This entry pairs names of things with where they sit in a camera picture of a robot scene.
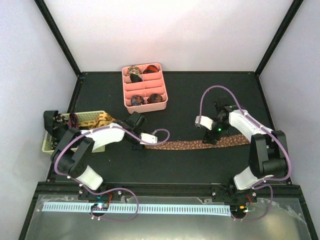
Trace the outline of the brown floral necktie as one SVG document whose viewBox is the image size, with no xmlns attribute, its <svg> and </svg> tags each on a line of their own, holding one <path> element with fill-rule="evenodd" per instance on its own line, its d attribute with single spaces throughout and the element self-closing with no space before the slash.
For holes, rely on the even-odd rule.
<svg viewBox="0 0 320 240">
<path fill-rule="evenodd" d="M 215 143 L 203 143 L 202 140 L 167 141 L 160 145 L 146 145 L 146 149 L 163 151 L 204 150 L 249 145 L 250 141 L 243 134 L 221 137 Z"/>
</svg>

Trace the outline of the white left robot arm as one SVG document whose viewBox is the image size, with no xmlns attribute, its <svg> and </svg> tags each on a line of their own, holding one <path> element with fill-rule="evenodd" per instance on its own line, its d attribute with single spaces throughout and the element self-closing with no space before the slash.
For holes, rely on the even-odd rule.
<svg viewBox="0 0 320 240">
<path fill-rule="evenodd" d="M 103 199 L 108 188 L 102 184 L 103 178 L 90 166 L 89 156 L 98 148 L 122 140 L 140 149 L 136 138 L 141 135 L 140 127 L 144 122 L 145 117 L 138 112 L 133 112 L 124 120 L 101 113 L 96 120 L 80 122 L 78 127 L 65 132 L 50 156 L 55 172 L 86 185 L 95 199 Z"/>
</svg>

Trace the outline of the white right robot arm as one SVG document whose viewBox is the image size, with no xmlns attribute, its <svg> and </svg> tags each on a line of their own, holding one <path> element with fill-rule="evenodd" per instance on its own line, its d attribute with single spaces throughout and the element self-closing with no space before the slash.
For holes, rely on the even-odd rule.
<svg viewBox="0 0 320 240">
<path fill-rule="evenodd" d="M 268 180 L 274 181 L 275 176 L 280 174 L 284 176 L 279 181 L 290 177 L 292 166 L 283 131 L 264 126 L 238 105 L 226 105 L 217 101 L 215 108 L 217 118 L 211 119 L 200 112 L 195 119 L 196 126 L 206 128 L 204 141 L 216 144 L 221 133 L 233 127 L 250 143 L 248 167 L 233 177 L 233 185 L 227 189 L 230 200 L 240 201 L 246 195 L 245 190 Z"/>
</svg>

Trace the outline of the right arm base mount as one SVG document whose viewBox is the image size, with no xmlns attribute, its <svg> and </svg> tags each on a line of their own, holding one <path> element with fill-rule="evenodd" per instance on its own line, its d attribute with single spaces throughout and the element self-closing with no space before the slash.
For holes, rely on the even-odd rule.
<svg viewBox="0 0 320 240">
<path fill-rule="evenodd" d="M 231 183 L 212 185 L 211 197 L 213 202 L 228 205 L 231 214 L 240 220 L 243 220 L 248 212 L 255 210 L 258 201 L 252 189 L 238 190 Z"/>
</svg>

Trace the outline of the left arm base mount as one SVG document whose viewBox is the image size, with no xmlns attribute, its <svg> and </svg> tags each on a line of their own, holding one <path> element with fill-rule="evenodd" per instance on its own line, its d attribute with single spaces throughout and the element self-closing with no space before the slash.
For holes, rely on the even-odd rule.
<svg viewBox="0 0 320 240">
<path fill-rule="evenodd" d="M 89 207 L 89 214 L 95 217 L 104 216 L 111 208 L 112 203 L 121 201 L 124 191 L 120 189 L 113 190 L 108 193 L 95 195 L 90 193 L 83 186 L 79 188 L 77 199 L 91 204 Z"/>
</svg>

